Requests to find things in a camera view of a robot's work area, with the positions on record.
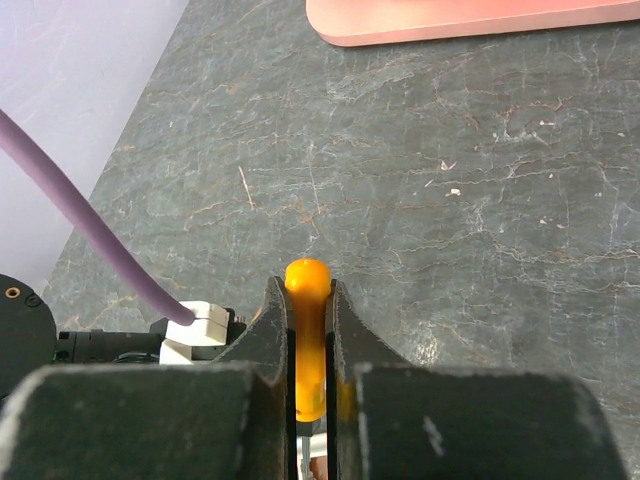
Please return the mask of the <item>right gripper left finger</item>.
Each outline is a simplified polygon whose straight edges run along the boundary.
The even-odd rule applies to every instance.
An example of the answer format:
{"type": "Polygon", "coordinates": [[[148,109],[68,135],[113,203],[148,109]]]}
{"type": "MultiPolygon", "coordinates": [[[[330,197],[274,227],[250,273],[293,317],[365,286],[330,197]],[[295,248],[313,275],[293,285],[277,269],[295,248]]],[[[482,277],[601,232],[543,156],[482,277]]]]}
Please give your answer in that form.
{"type": "Polygon", "coordinates": [[[295,331],[284,281],[267,280],[258,315],[215,362],[230,398],[220,413],[225,479],[295,477],[295,331]]]}

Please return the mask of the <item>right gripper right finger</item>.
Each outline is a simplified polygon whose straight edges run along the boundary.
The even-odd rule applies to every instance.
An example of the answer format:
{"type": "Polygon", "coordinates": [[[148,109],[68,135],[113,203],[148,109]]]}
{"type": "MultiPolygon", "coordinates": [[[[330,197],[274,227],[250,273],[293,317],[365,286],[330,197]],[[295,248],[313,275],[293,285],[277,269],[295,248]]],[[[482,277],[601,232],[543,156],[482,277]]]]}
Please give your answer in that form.
{"type": "Polygon", "coordinates": [[[332,479],[402,479],[408,394],[401,355],[358,316],[345,284],[327,306],[327,440],[332,479]]]}

